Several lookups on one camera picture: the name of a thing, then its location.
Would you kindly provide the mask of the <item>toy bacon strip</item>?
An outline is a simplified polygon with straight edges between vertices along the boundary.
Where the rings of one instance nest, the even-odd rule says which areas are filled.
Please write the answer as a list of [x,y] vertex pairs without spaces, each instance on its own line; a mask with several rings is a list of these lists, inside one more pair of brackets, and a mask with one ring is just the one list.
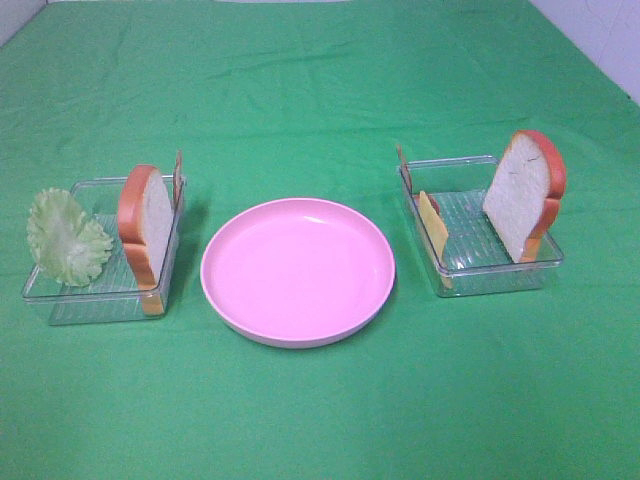
[[173,203],[174,210],[177,211],[180,205],[183,178],[182,178],[183,154],[181,150],[177,151],[175,166],[173,170]]
[[[410,193],[413,192],[413,182],[412,182],[412,177],[411,174],[409,172],[409,165],[408,162],[406,160],[406,157],[402,151],[402,146],[400,144],[396,145],[396,152],[397,152],[397,156],[398,159],[400,161],[400,174],[408,188],[408,191]],[[426,194],[426,198],[428,199],[428,201],[430,202],[430,205],[433,207],[433,209],[435,210],[436,214],[439,215],[440,214],[440,207],[438,202],[436,201],[436,199],[429,193]]]

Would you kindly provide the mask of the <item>green lettuce leaf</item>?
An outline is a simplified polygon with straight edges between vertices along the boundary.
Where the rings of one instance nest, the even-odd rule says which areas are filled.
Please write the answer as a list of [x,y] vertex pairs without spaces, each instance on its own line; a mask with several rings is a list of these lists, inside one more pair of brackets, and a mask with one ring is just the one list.
[[37,193],[26,229],[36,265],[64,285],[89,285],[111,257],[113,238],[68,190],[49,188]]

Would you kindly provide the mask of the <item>pink round plate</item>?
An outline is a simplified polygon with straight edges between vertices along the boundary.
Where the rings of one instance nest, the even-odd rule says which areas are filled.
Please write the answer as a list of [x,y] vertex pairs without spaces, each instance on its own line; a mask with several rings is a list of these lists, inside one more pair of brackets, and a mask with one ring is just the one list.
[[312,348],[363,328],[395,282],[381,230],[343,204],[285,198],[224,224],[200,266],[203,292],[225,323],[270,346]]

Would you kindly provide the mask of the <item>clear plastic tray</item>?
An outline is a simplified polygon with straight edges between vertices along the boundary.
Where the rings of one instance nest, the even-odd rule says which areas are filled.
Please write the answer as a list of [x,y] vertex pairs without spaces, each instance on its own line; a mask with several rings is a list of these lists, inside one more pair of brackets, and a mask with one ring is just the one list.
[[[413,192],[408,191],[399,165],[401,191],[406,200],[411,231],[438,296],[538,289],[554,279],[555,269],[561,265],[564,256],[550,234],[543,236],[535,261],[514,263],[482,210],[485,192],[498,165],[497,158],[492,155],[441,158],[410,161],[408,165]],[[440,216],[449,233],[438,270],[451,279],[451,289],[440,285],[422,242],[424,227],[417,207],[421,190],[438,202]]]
[[106,177],[76,182],[70,193],[112,236],[113,248],[101,274],[89,285],[71,287],[44,275],[34,266],[22,290],[23,300],[34,307],[50,325],[96,324],[139,321],[158,318],[168,310],[168,298],[176,251],[179,224],[184,210],[186,179],[173,182],[165,174],[163,182],[168,198],[174,203],[171,234],[166,249],[159,284],[140,290],[127,261],[117,227],[118,200],[124,177]]

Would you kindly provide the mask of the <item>toy bread slice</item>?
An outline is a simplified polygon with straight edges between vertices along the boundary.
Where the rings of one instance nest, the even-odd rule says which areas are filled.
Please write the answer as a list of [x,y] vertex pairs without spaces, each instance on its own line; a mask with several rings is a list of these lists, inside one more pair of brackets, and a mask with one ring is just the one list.
[[566,167],[554,143],[537,130],[515,132],[483,201],[483,211],[513,262],[537,258],[566,184]]
[[158,286],[173,222],[173,207],[161,172],[136,165],[121,191],[117,225],[139,290]]

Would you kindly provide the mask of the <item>yellow toy cheese slice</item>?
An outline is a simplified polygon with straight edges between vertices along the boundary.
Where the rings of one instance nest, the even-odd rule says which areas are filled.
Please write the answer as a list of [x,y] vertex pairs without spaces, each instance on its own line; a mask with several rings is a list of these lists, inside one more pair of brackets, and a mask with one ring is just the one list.
[[421,190],[417,197],[417,207],[420,221],[424,227],[424,232],[421,234],[422,242],[431,266],[434,268],[440,285],[444,289],[451,289],[451,279],[443,276],[438,270],[438,266],[443,261],[444,248],[449,237],[447,227],[439,214],[438,204],[431,195]]

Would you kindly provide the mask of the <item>left clear plastic tray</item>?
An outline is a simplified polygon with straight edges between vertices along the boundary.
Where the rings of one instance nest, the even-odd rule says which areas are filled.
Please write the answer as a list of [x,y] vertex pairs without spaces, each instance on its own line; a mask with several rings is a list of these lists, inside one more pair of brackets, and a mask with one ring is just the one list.
[[112,236],[113,248],[101,274],[89,285],[71,287],[44,275],[34,266],[22,290],[23,300],[34,307],[50,325],[96,324],[139,321],[158,318],[168,310],[168,298],[176,251],[179,224],[184,210],[186,179],[173,182],[165,174],[163,182],[168,198],[174,203],[171,234],[166,249],[159,284],[140,290],[127,261],[117,227],[118,200],[124,177],[106,177],[76,182],[70,193]]

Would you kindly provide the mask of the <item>right clear plastic tray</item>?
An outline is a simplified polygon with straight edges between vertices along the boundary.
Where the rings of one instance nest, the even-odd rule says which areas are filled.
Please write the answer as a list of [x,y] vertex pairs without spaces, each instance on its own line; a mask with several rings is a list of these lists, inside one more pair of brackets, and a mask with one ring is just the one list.
[[[399,165],[401,191],[406,200],[411,231],[438,296],[538,289],[554,279],[555,269],[561,265],[564,256],[550,234],[543,236],[535,261],[514,263],[482,210],[485,192],[498,165],[497,158],[492,155],[441,158],[410,161],[408,165],[413,192],[408,191]],[[440,216],[449,233],[438,270],[451,279],[451,289],[440,285],[422,242],[424,227],[417,207],[421,190],[438,202]]]

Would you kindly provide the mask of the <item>green tablecloth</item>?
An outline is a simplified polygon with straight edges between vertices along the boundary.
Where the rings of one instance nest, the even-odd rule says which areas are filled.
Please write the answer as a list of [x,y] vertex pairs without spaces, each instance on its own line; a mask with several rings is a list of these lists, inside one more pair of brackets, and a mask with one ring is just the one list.
[[[548,135],[565,259],[538,291],[443,299],[396,153]],[[169,170],[186,209],[167,314],[51,327],[23,302],[49,186]],[[288,196],[387,235],[396,284],[331,346],[231,331],[199,281],[228,218]],[[525,1],[54,3],[1,51],[5,479],[635,479],[639,111]]]

